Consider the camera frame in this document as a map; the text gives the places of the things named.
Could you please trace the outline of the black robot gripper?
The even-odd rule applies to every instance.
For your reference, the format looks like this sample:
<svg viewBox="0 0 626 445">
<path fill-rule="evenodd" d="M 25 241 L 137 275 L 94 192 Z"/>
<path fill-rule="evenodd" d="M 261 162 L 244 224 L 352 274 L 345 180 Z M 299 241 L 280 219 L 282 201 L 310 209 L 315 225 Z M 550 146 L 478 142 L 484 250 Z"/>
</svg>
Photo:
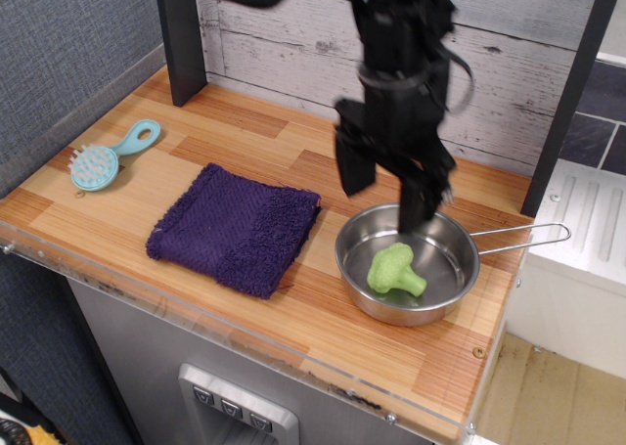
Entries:
<svg viewBox="0 0 626 445">
<path fill-rule="evenodd" d="M 456 165 L 440 142 L 450 59 L 442 38 L 454 26 L 451 0 L 350 0 L 363 47 L 359 77 L 361 128 L 335 130 L 341 187 L 354 196 L 376 182 L 368 146 L 393 159 L 417 161 L 401 175 L 398 230 L 415 232 L 452 200 L 449 170 Z"/>
</svg>

